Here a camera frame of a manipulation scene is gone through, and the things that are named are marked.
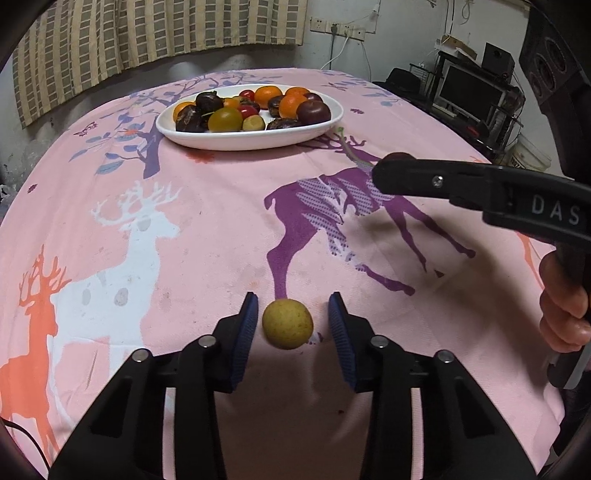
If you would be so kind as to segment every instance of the oval plate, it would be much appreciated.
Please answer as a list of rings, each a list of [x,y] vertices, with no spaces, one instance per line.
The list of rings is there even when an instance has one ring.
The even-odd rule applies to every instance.
[[[253,83],[249,85],[235,85],[230,87],[221,87],[215,89],[220,97],[233,97],[238,95],[243,90],[255,90],[259,87],[267,86],[265,83]],[[277,85],[282,92],[285,92],[290,85]],[[222,134],[202,133],[192,134],[186,132],[177,132],[173,122],[173,110],[182,102],[193,102],[197,93],[185,97],[174,105],[169,106],[162,112],[156,120],[156,128],[166,138],[172,140],[179,145],[190,148],[201,148],[204,150],[224,150],[224,151],[239,151],[239,150],[262,150],[264,148],[285,147],[296,143],[312,140],[325,134],[332,129],[343,118],[343,106],[332,97],[324,93],[311,92],[320,95],[324,103],[330,108],[332,119],[328,122],[323,122],[316,125],[306,125],[304,127],[286,128],[282,130],[264,130],[259,132],[231,132]],[[261,110],[261,116],[268,124],[272,117],[266,110]]]

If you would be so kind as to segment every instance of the table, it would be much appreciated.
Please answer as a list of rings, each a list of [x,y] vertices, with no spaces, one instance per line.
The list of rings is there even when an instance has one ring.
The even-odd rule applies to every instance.
[[[182,96],[241,83],[333,96],[362,162],[334,135],[233,153],[187,150],[156,131],[158,113]],[[391,151],[484,161],[424,112],[342,72],[212,73],[83,117],[39,162],[0,229],[2,417],[55,458],[130,351],[181,349],[237,313],[249,290],[261,314],[288,296],[314,317],[309,344],[279,351],[259,327],[244,382],[216,397],[229,478],[358,478],[370,397],[340,374],[326,311],[340,291],[351,313],[406,350],[452,350],[540,469],[563,415],[537,331],[536,269],[548,247],[442,200],[379,194],[367,162]]]

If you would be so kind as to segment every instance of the black cable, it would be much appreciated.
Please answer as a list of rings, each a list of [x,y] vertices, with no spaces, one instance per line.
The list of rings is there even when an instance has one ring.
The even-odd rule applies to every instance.
[[[462,7],[462,18],[464,19],[464,21],[462,23],[460,23],[460,25],[466,25],[469,20],[470,20],[470,5],[472,3],[472,0],[466,0],[466,3],[464,3],[464,6]]]
[[[330,31],[332,32],[332,38],[330,40],[330,62],[329,62],[329,70],[332,69],[332,58],[333,58],[333,53],[335,50],[335,38],[336,38],[336,25],[333,25],[332,27],[330,27]]]
[[[447,19],[449,17],[449,0],[446,0],[447,2],[447,10],[445,10],[445,28],[444,28],[444,33],[447,33]]]
[[[453,32],[453,18],[456,16],[456,0],[453,0],[452,4],[452,24],[449,27],[449,34],[451,35]]]
[[[45,466],[47,467],[47,471],[49,471],[49,469],[50,469],[49,462],[47,461],[47,458],[45,457],[43,450],[41,450],[41,447],[39,447],[39,444],[33,438],[33,436],[29,432],[27,432],[27,430],[24,427],[21,427],[18,423],[14,423],[13,421],[10,421],[10,420],[5,420],[2,417],[0,417],[0,420],[2,420],[4,425],[6,425],[8,428],[15,429],[15,430],[18,430],[19,432],[24,433],[29,438],[29,440],[31,440],[33,442],[33,444],[35,445],[35,447],[37,447],[37,450],[39,451],[39,455],[41,455],[41,458],[43,459],[43,463],[45,463]]]

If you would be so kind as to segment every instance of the finger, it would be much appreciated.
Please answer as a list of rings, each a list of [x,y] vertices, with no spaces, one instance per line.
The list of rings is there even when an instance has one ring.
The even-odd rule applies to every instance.
[[[548,326],[565,343],[587,345],[591,341],[591,325],[573,317],[556,305],[547,292],[540,296],[540,307]]]
[[[587,293],[564,272],[556,252],[549,253],[540,262],[540,277],[548,295],[558,307],[573,317],[583,318],[589,305]]]
[[[540,322],[540,332],[542,334],[542,337],[544,337],[546,343],[555,352],[570,353],[578,352],[579,350],[581,350],[580,345],[571,345],[562,340],[562,338],[559,338],[558,335],[556,335],[554,331],[550,328],[545,317],[542,317],[542,321]]]

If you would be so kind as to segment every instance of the cable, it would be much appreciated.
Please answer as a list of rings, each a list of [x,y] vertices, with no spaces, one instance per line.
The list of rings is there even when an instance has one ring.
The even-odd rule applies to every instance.
[[[338,55],[337,55],[335,58],[333,58],[333,59],[330,59],[330,60],[329,60],[329,61],[327,61],[327,62],[326,62],[324,65],[322,65],[322,68],[321,68],[320,70],[324,70],[324,67],[326,67],[326,66],[327,66],[329,63],[330,63],[330,64],[332,64],[332,62],[333,62],[334,60],[336,60],[336,59],[338,59],[338,58],[340,57],[340,54],[342,54],[342,53],[343,53],[343,50],[345,49],[345,45],[347,44],[347,42],[348,42],[348,41],[349,41],[349,37],[345,38],[345,41],[343,42],[343,48],[341,48],[341,49],[340,49],[340,52],[339,52],[339,54],[338,54]]]
[[[365,55],[365,61],[368,63],[369,81],[371,82],[371,65],[369,64],[368,53],[365,50],[365,44],[361,40],[359,40],[359,43],[361,43],[361,48],[363,49],[363,55]]]
[[[515,136],[515,139],[513,140],[513,142],[510,142],[510,143],[509,143],[509,144],[508,144],[508,145],[505,147],[505,149],[506,149],[506,150],[510,149],[510,148],[513,146],[513,144],[514,144],[515,142],[517,142],[517,139],[519,138],[519,134],[521,133],[521,128],[522,128],[522,126],[520,125],[520,126],[519,126],[519,131],[517,132],[517,135]]]
[[[468,23],[468,21],[470,20],[470,5],[472,5],[473,0],[466,0],[466,3],[464,4],[464,6],[462,7],[462,18],[464,19],[464,21],[462,23],[460,23],[460,25],[466,25]]]
[[[445,28],[444,33],[447,33],[447,19],[449,18],[449,0],[445,0],[447,2],[447,10],[445,10]]]
[[[456,0],[453,0],[453,6],[452,6],[452,24],[449,27],[449,34],[451,35],[453,32],[453,19],[456,16]]]
[[[365,20],[366,18],[371,17],[371,14],[368,14],[368,15],[361,17],[361,18],[356,18],[355,20],[351,20],[350,22],[347,22],[343,25],[351,25],[351,23],[353,23],[353,22],[358,22],[359,20]]]
[[[332,38],[330,39],[330,55],[329,58],[332,58],[333,53],[335,52],[335,38],[336,38],[336,27],[333,25],[331,27],[333,30]],[[329,69],[332,68],[332,61],[329,61]]]
[[[4,425],[6,425],[7,427],[24,433],[29,438],[29,440],[31,440],[33,442],[33,444],[35,445],[35,447],[37,447],[37,450],[39,451],[39,455],[41,455],[41,458],[43,459],[43,463],[45,463],[45,466],[47,467],[47,471],[49,471],[49,462],[47,461],[47,458],[45,458],[45,454],[43,453],[43,450],[41,450],[41,447],[39,447],[39,444],[33,438],[33,436],[29,432],[27,432],[23,427],[21,427],[18,423],[14,423],[13,421],[10,421],[10,420],[4,420],[2,417],[0,417],[0,420],[2,420]]]

